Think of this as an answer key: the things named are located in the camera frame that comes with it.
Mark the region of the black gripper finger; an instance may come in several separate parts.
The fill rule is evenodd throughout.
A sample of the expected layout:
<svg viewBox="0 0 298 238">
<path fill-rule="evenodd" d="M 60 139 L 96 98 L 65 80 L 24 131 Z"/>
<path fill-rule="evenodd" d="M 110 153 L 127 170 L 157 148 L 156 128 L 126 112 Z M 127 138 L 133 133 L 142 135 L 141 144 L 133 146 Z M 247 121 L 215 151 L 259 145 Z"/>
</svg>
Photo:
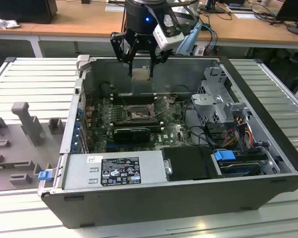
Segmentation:
<svg viewBox="0 0 298 238">
<path fill-rule="evenodd" d="M 154 66 L 160 63 L 165 63 L 170 55 L 172 55 L 173 49 L 167 51 L 161 51 L 158 55 L 155 51 L 150 51 L 150 65 L 149 65 L 149 76 L 153 77 Z"/>
<path fill-rule="evenodd" d="M 128 44 L 129 44 L 128 41 L 132 43 L 127 53 L 125 53 L 123 50 L 125 41 Z M 128 34 L 128 32 L 125 32 L 125 33 L 112 32 L 110 35 L 110 43 L 112 45 L 112 48 L 114 50 L 117 60 L 119 62 L 128 64 L 129 66 L 128 76 L 132 77 L 133 60 L 136 55 L 136 52 L 139 49 L 140 40 L 138 38 L 135 38 L 133 35 Z"/>
</svg>

